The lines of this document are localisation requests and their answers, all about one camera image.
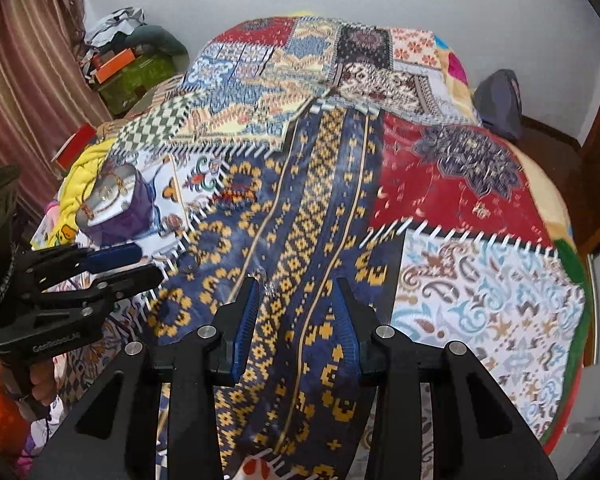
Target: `patterned bedspread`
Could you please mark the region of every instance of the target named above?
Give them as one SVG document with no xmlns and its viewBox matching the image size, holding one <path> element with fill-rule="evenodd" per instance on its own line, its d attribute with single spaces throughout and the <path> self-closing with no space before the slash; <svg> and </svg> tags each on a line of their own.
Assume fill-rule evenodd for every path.
<svg viewBox="0 0 600 480">
<path fill-rule="evenodd" d="M 168 256 L 155 259 L 166 280 L 67 356 L 66 406 L 130 338 L 178 341 L 253 275 L 264 286 L 248 366 L 216 390 L 226 478 L 362 478 L 374 392 L 356 386 L 333 329 L 343 276 L 413 340 L 469 345 L 549 439 L 586 339 L 581 269 L 536 207 L 529 163 L 480 127 L 440 38 L 315 16 L 253 20 L 211 41 L 162 95 L 124 126 L 108 167 L 152 160 L 172 172 L 154 184 L 156 215 L 169 205 L 177 216 L 176 203 L 182 217 L 158 222 L 174 226 L 168 248 L 154 234 L 146 250 Z M 161 426 L 158 477 L 167 439 Z"/>
</svg>

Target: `gray bag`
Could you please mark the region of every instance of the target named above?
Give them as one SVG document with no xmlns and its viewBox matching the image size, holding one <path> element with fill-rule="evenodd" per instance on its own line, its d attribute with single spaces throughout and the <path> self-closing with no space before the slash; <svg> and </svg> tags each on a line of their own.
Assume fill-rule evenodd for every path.
<svg viewBox="0 0 600 480">
<path fill-rule="evenodd" d="M 520 86 L 513 70 L 501 69 L 480 83 L 474 106 L 486 129 L 515 142 L 522 135 Z"/>
</svg>

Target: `finger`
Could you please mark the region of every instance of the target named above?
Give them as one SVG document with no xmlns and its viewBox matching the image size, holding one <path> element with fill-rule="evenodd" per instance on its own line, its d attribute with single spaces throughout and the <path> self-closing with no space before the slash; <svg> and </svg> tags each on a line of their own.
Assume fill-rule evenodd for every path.
<svg viewBox="0 0 600 480">
<path fill-rule="evenodd" d="M 33 398 L 39 400 L 44 406 L 49 406 L 54 401 L 56 393 L 56 383 L 54 381 L 37 384 L 31 390 Z"/>
<path fill-rule="evenodd" d="M 31 384 L 42 384 L 54 378 L 54 362 L 45 361 L 31 366 L 29 376 Z"/>
</svg>

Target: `curtain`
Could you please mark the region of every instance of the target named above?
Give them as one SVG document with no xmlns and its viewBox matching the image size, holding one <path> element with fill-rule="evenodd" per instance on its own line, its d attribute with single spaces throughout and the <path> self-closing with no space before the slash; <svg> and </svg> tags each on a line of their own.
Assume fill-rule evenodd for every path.
<svg viewBox="0 0 600 480">
<path fill-rule="evenodd" d="M 59 187 L 54 154 L 111 119 L 77 63 L 83 19 L 83 0 L 0 0 L 0 166 L 20 167 L 20 203 L 36 216 Z"/>
</svg>

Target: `bolt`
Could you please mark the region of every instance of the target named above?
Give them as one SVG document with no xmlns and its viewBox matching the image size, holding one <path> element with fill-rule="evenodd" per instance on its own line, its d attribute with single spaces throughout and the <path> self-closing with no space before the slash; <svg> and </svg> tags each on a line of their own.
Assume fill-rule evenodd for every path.
<svg viewBox="0 0 600 480">
<path fill-rule="evenodd" d="M 127 355 L 136 355 L 142 351 L 142 343 L 139 341 L 132 341 L 127 343 L 125 346 L 125 352 Z"/>
<path fill-rule="evenodd" d="M 449 350 L 451 351 L 452 354 L 456 354 L 456 355 L 466 354 L 465 344 L 461 343 L 459 341 L 452 341 L 451 343 L 449 343 Z"/>
<path fill-rule="evenodd" d="M 376 328 L 376 334 L 382 339 L 391 339 L 395 335 L 395 330 L 389 325 L 380 325 Z"/>
<path fill-rule="evenodd" d="M 213 325 L 203 325 L 198 329 L 198 335 L 202 339 L 209 339 L 210 337 L 215 336 L 217 331 L 218 330 L 216 330 L 216 327 Z"/>
</svg>

